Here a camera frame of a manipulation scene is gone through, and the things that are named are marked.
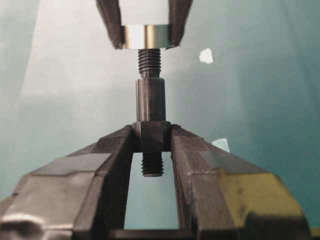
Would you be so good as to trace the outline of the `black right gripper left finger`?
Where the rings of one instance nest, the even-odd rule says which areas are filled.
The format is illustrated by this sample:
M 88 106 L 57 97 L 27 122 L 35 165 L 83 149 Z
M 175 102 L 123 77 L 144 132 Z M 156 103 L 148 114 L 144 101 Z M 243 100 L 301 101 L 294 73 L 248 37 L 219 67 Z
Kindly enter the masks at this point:
M 132 128 L 21 177 L 0 203 L 3 240 L 105 240 L 125 223 Z

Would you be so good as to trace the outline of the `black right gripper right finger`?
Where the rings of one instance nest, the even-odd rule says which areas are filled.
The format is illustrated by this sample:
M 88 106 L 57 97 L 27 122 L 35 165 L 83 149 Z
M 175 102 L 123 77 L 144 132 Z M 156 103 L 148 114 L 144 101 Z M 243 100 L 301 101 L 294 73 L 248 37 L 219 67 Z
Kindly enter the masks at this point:
M 173 125 L 178 220 L 198 240 L 309 240 L 306 216 L 275 174 Z

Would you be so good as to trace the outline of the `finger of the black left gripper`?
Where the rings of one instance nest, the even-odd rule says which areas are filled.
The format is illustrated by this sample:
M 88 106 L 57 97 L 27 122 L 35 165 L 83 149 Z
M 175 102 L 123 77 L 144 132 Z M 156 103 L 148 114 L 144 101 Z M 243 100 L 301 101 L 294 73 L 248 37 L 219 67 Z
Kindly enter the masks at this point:
M 171 47 L 180 45 L 193 0 L 169 0 L 169 41 Z
M 118 0 L 97 0 L 97 9 L 107 29 L 108 37 L 117 49 L 123 48 L 121 10 Z

